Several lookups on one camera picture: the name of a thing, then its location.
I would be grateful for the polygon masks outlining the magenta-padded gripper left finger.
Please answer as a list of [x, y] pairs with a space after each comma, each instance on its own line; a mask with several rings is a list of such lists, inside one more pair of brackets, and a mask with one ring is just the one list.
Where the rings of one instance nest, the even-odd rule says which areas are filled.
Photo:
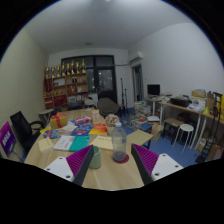
[[45, 171], [81, 186], [93, 156], [94, 148], [89, 145], [68, 157], [59, 156]]

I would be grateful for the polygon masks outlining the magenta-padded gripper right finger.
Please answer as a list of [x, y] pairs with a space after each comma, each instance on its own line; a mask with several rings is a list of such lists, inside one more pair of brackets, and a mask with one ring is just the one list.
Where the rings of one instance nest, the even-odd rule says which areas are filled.
[[137, 144], [131, 145], [131, 154], [145, 185], [182, 169], [182, 166], [168, 154], [158, 155]]

